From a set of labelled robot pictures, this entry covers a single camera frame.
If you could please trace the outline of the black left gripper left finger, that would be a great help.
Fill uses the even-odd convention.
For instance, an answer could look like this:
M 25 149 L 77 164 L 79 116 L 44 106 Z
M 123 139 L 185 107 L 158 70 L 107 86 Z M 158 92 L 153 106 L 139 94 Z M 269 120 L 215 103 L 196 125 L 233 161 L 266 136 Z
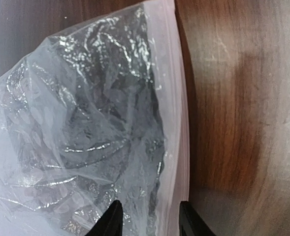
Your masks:
M 85 236 L 122 236 L 123 207 L 115 200 Z

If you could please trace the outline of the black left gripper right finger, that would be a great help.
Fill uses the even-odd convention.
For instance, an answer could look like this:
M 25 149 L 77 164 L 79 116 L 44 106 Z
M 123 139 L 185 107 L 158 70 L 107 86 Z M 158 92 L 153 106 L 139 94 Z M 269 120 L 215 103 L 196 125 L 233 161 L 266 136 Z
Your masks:
M 215 236 L 188 201 L 179 206 L 180 236 Z

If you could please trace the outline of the clear zip top bag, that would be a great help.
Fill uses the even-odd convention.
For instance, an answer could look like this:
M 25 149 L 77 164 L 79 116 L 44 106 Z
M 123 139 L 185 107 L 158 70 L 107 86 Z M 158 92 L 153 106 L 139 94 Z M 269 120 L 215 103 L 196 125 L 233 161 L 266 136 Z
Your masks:
M 83 236 L 115 200 L 123 235 L 177 236 L 188 194 L 174 1 L 69 27 L 0 77 L 0 236 Z

